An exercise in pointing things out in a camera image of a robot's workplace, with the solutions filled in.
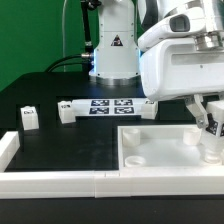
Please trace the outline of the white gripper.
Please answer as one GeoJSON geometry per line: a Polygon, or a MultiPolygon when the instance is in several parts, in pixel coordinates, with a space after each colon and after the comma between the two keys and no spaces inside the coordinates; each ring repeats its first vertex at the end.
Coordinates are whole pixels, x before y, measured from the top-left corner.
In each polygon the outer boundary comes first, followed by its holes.
{"type": "Polygon", "coordinates": [[[207,128],[202,95],[224,91],[224,6],[146,6],[139,13],[145,96],[152,101],[188,96],[185,105],[198,128],[207,128]]]}

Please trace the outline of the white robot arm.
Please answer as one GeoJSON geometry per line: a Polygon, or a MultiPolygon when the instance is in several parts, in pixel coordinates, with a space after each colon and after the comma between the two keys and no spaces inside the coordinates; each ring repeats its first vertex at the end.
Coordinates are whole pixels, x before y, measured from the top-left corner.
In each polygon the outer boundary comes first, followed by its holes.
{"type": "Polygon", "coordinates": [[[149,100],[183,98],[206,128],[203,97],[224,93],[224,0],[101,1],[90,79],[139,79],[149,100]]]}

